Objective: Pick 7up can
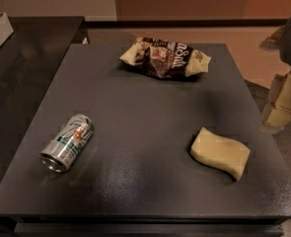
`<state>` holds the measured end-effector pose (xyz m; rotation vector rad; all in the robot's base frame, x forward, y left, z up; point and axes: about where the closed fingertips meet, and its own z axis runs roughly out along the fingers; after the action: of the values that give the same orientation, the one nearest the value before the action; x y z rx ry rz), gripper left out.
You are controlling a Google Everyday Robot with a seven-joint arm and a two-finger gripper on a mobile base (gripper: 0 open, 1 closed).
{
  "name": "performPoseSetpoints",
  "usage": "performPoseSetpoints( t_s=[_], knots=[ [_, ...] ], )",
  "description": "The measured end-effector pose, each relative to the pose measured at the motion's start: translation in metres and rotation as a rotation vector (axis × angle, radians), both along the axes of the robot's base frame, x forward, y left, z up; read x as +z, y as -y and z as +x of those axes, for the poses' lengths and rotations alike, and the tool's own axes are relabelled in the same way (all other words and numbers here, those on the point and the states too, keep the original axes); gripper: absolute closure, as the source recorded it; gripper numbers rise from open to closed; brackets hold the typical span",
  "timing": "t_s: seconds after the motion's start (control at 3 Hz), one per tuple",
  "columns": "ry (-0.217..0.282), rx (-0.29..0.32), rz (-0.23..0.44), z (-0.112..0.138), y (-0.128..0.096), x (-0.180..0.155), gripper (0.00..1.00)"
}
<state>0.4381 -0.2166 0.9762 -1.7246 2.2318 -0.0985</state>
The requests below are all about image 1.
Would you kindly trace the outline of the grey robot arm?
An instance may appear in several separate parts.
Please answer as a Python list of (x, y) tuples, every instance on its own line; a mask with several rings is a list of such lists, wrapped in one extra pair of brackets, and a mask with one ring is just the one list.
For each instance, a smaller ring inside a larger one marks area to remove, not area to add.
[[(291, 66), (291, 17), (280, 37), (280, 59)], [(262, 130), (277, 133), (291, 121), (291, 71), (282, 76), (276, 74), (262, 112)]]

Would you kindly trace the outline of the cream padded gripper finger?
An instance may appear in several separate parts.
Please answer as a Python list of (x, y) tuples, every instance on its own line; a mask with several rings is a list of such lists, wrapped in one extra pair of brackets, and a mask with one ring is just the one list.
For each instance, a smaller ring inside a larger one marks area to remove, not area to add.
[(291, 121), (291, 71), (276, 74), (262, 112), (263, 131), (277, 133)]

